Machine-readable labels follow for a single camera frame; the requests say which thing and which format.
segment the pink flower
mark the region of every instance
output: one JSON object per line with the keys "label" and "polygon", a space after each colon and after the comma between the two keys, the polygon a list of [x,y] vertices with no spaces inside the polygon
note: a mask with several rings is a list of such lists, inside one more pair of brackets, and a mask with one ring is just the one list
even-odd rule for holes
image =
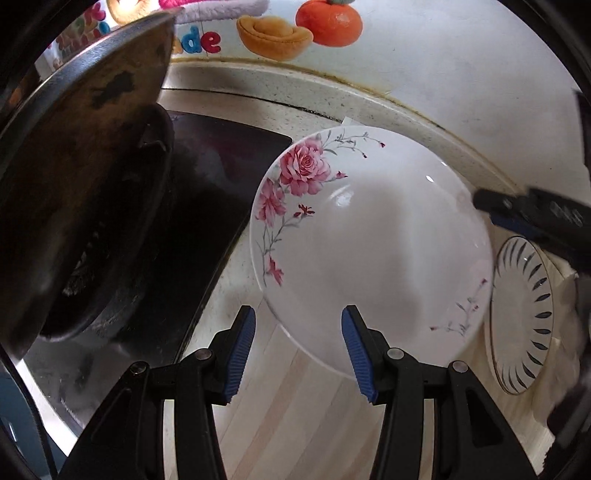
{"label": "pink flower", "polygon": [[314,215],[316,212],[314,210],[312,210],[310,207],[307,207],[305,205],[303,205],[302,203],[300,203],[298,205],[298,207],[300,208],[301,212],[296,212],[294,213],[294,217],[298,218],[300,215],[304,214],[304,215]]}
{"label": "pink flower", "polygon": [[280,182],[289,185],[291,193],[298,197],[305,193],[316,195],[330,175],[330,165],[322,154],[320,139],[308,138],[297,144],[281,157]]}
{"label": "pink flower", "polygon": [[270,255],[269,255],[269,270],[267,270],[267,273],[269,275],[273,275],[273,278],[281,287],[281,284],[283,283],[283,270],[280,268],[277,268],[277,265],[275,264],[275,260],[273,260]]}
{"label": "pink flower", "polygon": [[273,226],[275,215],[285,215],[287,209],[283,204],[285,193],[280,186],[273,185],[271,179],[265,179],[258,198],[257,220],[263,220],[268,226]]}

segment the stove burner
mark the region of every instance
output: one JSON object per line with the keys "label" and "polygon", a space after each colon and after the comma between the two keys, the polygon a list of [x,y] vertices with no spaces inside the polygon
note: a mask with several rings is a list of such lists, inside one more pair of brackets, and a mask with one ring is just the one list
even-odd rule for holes
{"label": "stove burner", "polygon": [[[44,340],[57,342],[77,335],[101,316],[114,297],[132,313],[129,306],[138,303],[145,286],[138,253],[166,190],[173,141],[168,113],[154,106],[141,145],[121,162],[116,181],[103,193],[80,259],[41,330]],[[121,296],[130,298],[121,301]],[[119,310],[101,320],[108,322]]]}

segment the floral pattern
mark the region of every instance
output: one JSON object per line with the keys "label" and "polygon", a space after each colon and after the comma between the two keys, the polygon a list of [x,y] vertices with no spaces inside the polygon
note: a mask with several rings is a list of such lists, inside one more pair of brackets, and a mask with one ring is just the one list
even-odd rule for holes
{"label": "floral pattern", "polygon": [[456,306],[464,313],[464,319],[462,322],[458,324],[454,324],[453,321],[450,321],[445,326],[433,326],[431,327],[431,331],[434,332],[435,330],[443,330],[445,332],[456,332],[459,333],[462,337],[466,336],[468,329],[470,328],[470,317],[472,314],[480,308],[478,305],[478,294],[484,288],[484,286],[488,283],[488,280],[483,278],[473,295],[466,299],[467,303],[462,305],[459,302],[456,302]]}
{"label": "floral pattern", "polygon": [[[351,136],[341,133],[332,137],[332,131],[329,130],[324,141],[321,134],[306,138],[281,156],[279,175],[274,175],[277,178],[264,179],[254,208],[255,219],[265,223],[262,239],[256,242],[262,257],[262,279],[265,286],[267,277],[273,277],[279,286],[283,283],[284,272],[271,257],[275,244],[281,241],[281,235],[286,229],[297,228],[304,219],[311,218],[316,213],[312,207],[299,203],[298,209],[288,214],[286,196],[316,195],[325,183],[347,178],[347,174],[340,170],[336,174],[332,173],[327,154],[338,156],[338,150],[344,148],[368,158],[362,149],[364,142],[376,142],[381,148],[386,146],[370,137],[368,132]],[[281,225],[275,231],[277,217],[281,218]]]}

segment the white wall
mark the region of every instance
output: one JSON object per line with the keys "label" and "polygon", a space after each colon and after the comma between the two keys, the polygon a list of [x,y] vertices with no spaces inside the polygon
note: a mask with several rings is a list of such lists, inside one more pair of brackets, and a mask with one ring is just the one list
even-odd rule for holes
{"label": "white wall", "polygon": [[[264,15],[293,23],[303,2],[271,0]],[[364,23],[357,42],[343,48],[312,44],[283,65],[336,76],[401,102],[471,145],[515,182],[591,203],[576,85],[546,45],[503,5],[356,0],[351,6]],[[107,22],[115,26],[110,15]],[[221,52],[175,57],[270,61],[244,47],[235,19],[195,25],[201,34],[220,34]],[[179,25],[177,36],[190,27]]]}

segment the orange persimmon toy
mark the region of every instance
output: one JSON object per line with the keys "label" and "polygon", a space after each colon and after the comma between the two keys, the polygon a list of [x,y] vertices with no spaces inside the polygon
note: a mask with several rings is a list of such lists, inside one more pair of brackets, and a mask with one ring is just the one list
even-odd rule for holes
{"label": "orange persimmon toy", "polygon": [[363,30],[361,17],[349,4],[353,0],[309,0],[295,15],[295,24],[314,34],[314,43],[326,47],[346,47]]}

